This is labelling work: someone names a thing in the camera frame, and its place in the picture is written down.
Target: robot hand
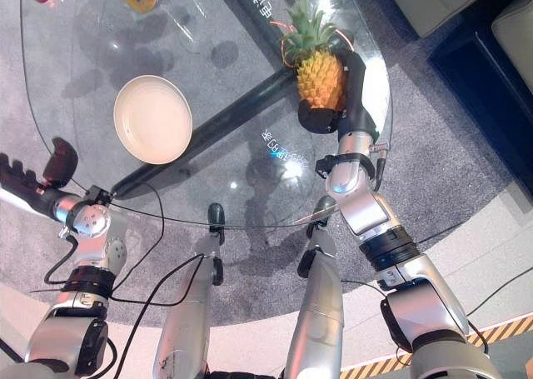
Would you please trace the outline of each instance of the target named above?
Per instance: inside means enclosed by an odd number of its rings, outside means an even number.
[[[92,375],[101,365],[107,343],[105,322],[113,283],[126,261],[126,218],[109,208],[109,193],[91,187],[84,198],[59,190],[71,179],[77,154],[67,142],[53,140],[45,182],[35,172],[12,166],[0,155],[4,191],[34,211],[65,224],[60,237],[77,246],[74,269],[57,300],[33,333],[24,361],[0,373],[5,379],[72,378]]]

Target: floor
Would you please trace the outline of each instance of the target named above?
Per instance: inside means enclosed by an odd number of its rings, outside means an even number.
[[[0,111],[0,146],[3,152],[40,172],[47,151],[35,130],[24,91],[18,0],[0,0],[0,9],[4,27],[0,37],[4,106]],[[533,265],[531,202],[426,62],[431,49],[460,19],[452,20],[429,39],[416,39],[392,0],[361,0],[361,9],[389,68],[395,108],[394,148],[383,194],[417,241],[465,222],[421,247],[428,249],[468,311],[501,283]],[[43,293],[32,299],[23,293],[43,287],[43,273],[66,246],[56,239],[56,223],[29,220],[26,213],[4,202],[0,208],[0,244],[6,250],[0,262],[0,322],[4,324],[0,336],[12,340],[13,348],[22,353],[25,339],[46,310],[41,302],[52,297]],[[127,235],[131,265],[157,238],[160,222],[134,214],[128,218],[134,222]],[[332,218],[330,227],[339,247],[341,276],[371,281],[371,269],[353,250],[351,235],[338,217]],[[139,267],[121,296],[147,295],[153,273],[177,265],[204,233],[198,227],[167,224],[159,253]],[[300,229],[228,232],[223,249],[226,282],[216,289],[213,299],[212,367],[279,373],[296,320],[294,311],[305,288],[305,282],[295,275],[304,246],[305,235]],[[23,276],[21,253],[29,256],[23,258]],[[172,299],[178,281],[179,277],[162,289],[163,299]],[[522,296],[530,285],[531,275],[513,282],[474,315],[475,323],[483,327],[533,311],[533,300]],[[343,366],[394,352],[374,292],[365,287],[346,287],[345,291]],[[137,309],[116,303],[112,306],[109,321],[113,322],[112,338],[119,350],[136,314]],[[127,359],[128,372],[149,371],[152,362],[142,356],[153,354],[163,318],[164,312],[156,308],[146,315],[145,327],[137,334]],[[251,338],[253,344],[247,344]],[[254,356],[262,358],[252,363]]]

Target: pineapple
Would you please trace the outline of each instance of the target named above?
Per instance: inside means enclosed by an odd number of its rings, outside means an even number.
[[[329,22],[321,26],[324,12],[315,9],[309,14],[306,0],[296,1],[288,12],[296,31],[283,37],[283,59],[296,68],[301,99],[307,100],[311,108],[344,109],[346,74],[327,44],[335,25]]]

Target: pineapple crown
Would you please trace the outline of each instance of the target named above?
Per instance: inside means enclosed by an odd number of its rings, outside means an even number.
[[[305,60],[316,50],[328,49],[327,42],[336,31],[330,22],[321,25],[324,12],[315,7],[309,12],[307,0],[296,0],[294,7],[288,9],[296,32],[288,33],[283,40],[288,44],[283,53],[285,61],[295,64]]]

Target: black rubber band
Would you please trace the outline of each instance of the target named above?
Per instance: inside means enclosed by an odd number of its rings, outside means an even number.
[[[359,152],[348,152],[346,154],[339,154],[338,156],[327,155],[316,162],[315,172],[323,179],[326,179],[326,174],[329,174],[335,165],[354,161],[359,161],[361,163],[366,169],[366,173],[368,173],[370,180],[374,179],[376,176],[374,164],[372,164],[369,157]]]

